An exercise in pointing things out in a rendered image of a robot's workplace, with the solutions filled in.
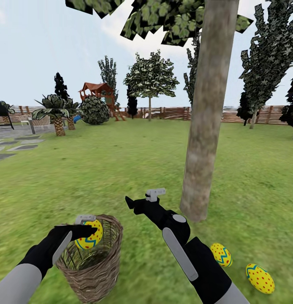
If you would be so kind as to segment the easter egg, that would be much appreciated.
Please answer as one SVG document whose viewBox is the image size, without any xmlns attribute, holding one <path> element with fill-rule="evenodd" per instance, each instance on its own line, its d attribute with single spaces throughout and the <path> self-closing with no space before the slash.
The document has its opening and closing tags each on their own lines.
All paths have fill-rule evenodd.
<svg viewBox="0 0 293 304">
<path fill-rule="evenodd" d="M 232 265 L 232 257 L 229 251 L 222 244 L 212 244 L 210 247 L 215 260 L 219 265 L 229 267 Z"/>
<path fill-rule="evenodd" d="M 249 282 L 262 293 L 273 293 L 275 289 L 274 281 L 269 273 L 262 267 L 249 264 L 246 267 L 246 274 Z"/>
<path fill-rule="evenodd" d="M 77 247 L 78 250 L 91 250 L 98 246 L 98 244 L 103 239 L 103 226 L 100 222 L 100 219 L 96 219 L 94 222 L 83 222 L 83 225 L 91 225 L 92 228 L 98 228 L 95 234 L 92 234 L 89 238 L 80 238 L 73 240 L 73 244 Z"/>
</svg>

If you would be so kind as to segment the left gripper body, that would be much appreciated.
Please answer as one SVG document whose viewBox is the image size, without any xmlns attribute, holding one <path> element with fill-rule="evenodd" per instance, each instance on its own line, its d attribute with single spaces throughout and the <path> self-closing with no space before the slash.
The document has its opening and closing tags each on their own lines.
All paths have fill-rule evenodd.
<svg viewBox="0 0 293 304">
<path fill-rule="evenodd" d="M 73 226 L 76 227 L 78 230 L 78 235 L 74 240 L 90 237 L 91 228 L 92 228 L 91 225 L 73 225 Z"/>
</svg>

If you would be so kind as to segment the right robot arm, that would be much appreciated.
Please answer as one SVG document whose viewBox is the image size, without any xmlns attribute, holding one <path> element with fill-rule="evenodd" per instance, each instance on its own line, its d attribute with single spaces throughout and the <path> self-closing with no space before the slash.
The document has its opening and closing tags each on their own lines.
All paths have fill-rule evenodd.
<svg viewBox="0 0 293 304">
<path fill-rule="evenodd" d="M 172 210 L 165 210 L 158 195 L 165 188 L 146 191 L 146 198 L 125 197 L 129 209 L 136 215 L 145 214 L 160 230 L 179 266 L 194 286 L 203 304 L 250 304 L 215 260 L 210 248 L 198 237 L 188 241 L 190 226 L 187 219 Z"/>
</svg>

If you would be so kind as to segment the wicker basket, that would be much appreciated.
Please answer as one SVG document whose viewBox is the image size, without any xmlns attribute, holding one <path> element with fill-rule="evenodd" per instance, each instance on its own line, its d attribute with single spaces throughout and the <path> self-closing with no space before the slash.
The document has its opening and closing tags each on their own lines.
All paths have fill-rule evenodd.
<svg viewBox="0 0 293 304">
<path fill-rule="evenodd" d="M 124 226 L 111 215 L 96 215 L 96 219 L 100 219 L 103 226 L 102 245 L 92 249 L 92 254 L 87 258 L 81 257 L 79 263 L 79 260 L 73 259 L 77 247 L 70 244 L 55 263 L 81 304 L 99 303 L 115 287 L 119 278 Z M 104 221 L 109 227 L 105 226 Z M 106 245 L 106 240 L 109 245 Z"/>
</svg>

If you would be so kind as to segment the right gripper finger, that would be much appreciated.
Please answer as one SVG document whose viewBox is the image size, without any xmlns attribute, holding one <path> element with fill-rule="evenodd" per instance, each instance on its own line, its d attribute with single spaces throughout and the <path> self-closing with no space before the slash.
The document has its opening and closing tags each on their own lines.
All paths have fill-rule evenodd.
<svg viewBox="0 0 293 304">
<path fill-rule="evenodd" d="M 129 209 L 134 209 L 134 207 L 135 207 L 135 201 L 136 201 L 136 200 L 133 201 L 133 200 L 132 200 L 131 198 L 129 198 L 128 196 L 126 196 L 125 199 L 126 199 L 126 202 L 127 202 L 127 204 L 128 204 Z"/>
</svg>

